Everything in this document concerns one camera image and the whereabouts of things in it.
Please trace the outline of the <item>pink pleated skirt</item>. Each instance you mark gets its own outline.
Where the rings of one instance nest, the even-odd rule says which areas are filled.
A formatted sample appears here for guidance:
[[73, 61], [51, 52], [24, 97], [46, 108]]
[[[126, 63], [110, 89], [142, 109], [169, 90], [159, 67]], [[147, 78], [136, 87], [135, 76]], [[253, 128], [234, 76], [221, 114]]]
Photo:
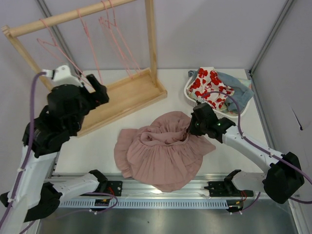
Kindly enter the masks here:
[[191, 119], [173, 111], [139, 129], [122, 129], [114, 148], [124, 178], [152, 185], [162, 192], [180, 190], [197, 175], [203, 158], [216, 147], [187, 129]]

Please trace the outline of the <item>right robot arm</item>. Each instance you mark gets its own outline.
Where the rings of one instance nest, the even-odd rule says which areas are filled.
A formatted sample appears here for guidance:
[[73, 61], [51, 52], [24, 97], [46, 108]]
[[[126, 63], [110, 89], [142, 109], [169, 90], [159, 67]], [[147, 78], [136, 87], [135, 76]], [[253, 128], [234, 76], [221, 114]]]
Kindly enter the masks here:
[[300, 162], [295, 154], [283, 154], [249, 139], [239, 122], [226, 117], [217, 118], [207, 103], [193, 108], [188, 131], [195, 136], [207, 135], [237, 150], [261, 169], [260, 173], [234, 170], [224, 179], [227, 190], [235, 188], [266, 193], [273, 201], [283, 204], [304, 185]]

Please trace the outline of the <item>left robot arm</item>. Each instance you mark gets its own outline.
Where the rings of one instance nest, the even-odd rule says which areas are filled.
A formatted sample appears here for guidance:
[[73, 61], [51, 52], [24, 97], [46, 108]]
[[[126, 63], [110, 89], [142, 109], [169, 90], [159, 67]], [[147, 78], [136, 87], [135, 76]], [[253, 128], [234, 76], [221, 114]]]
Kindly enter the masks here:
[[89, 112], [109, 101], [107, 89], [94, 75], [86, 78], [89, 92], [76, 77], [52, 75], [56, 86], [40, 115], [30, 116], [22, 141], [22, 161], [13, 188], [0, 196], [6, 211], [0, 221], [3, 234], [18, 234], [25, 222], [51, 215], [60, 203], [89, 193], [102, 193], [107, 178], [98, 170], [63, 183], [45, 180], [62, 145], [77, 136]]

